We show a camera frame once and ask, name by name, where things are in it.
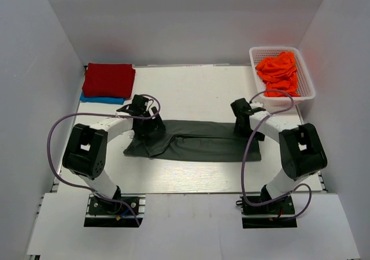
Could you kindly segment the dark grey t-shirt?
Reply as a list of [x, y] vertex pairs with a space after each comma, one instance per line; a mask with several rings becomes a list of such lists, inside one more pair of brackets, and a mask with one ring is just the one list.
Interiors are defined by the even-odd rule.
[[124, 155], [186, 162], [241, 162], [249, 135], [234, 132], [235, 124], [165, 120], [159, 138], [135, 136]]

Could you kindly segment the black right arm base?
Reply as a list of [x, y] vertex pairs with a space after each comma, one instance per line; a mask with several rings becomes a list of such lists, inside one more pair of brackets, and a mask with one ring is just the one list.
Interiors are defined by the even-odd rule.
[[254, 207], [248, 205], [244, 197], [235, 202], [242, 212], [243, 229], [296, 228], [295, 208], [290, 196], [268, 205]]

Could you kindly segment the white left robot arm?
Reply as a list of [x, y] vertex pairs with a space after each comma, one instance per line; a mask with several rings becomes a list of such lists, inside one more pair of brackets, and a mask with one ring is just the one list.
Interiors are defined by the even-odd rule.
[[62, 165], [80, 177], [109, 213], [122, 207], [118, 185], [105, 172], [107, 146], [116, 137], [134, 131], [135, 136], [158, 138], [165, 132], [159, 109], [126, 106], [123, 112], [106, 115], [93, 125], [76, 124], [68, 139]]

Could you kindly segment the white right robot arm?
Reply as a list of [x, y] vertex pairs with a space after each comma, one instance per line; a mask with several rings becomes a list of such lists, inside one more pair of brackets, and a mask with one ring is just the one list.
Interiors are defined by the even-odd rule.
[[245, 193], [244, 169], [246, 158], [255, 134], [261, 133], [279, 144], [281, 170], [261, 189], [261, 202], [250, 206], [261, 206], [266, 212], [274, 213], [282, 206], [282, 199], [291, 195], [303, 185], [307, 177], [324, 169], [327, 157], [316, 128], [311, 123], [294, 126], [282, 117], [267, 112], [262, 107], [251, 105], [233, 106], [236, 126], [242, 131], [250, 131], [249, 139], [242, 158], [241, 187]]

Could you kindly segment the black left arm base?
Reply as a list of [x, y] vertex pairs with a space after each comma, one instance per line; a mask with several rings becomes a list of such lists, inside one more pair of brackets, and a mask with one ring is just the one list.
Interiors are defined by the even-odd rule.
[[[145, 195], [121, 195], [121, 200], [134, 211], [141, 224], [145, 213]], [[112, 203], [90, 195], [86, 215], [86, 228], [138, 228], [135, 217], [126, 205]]]

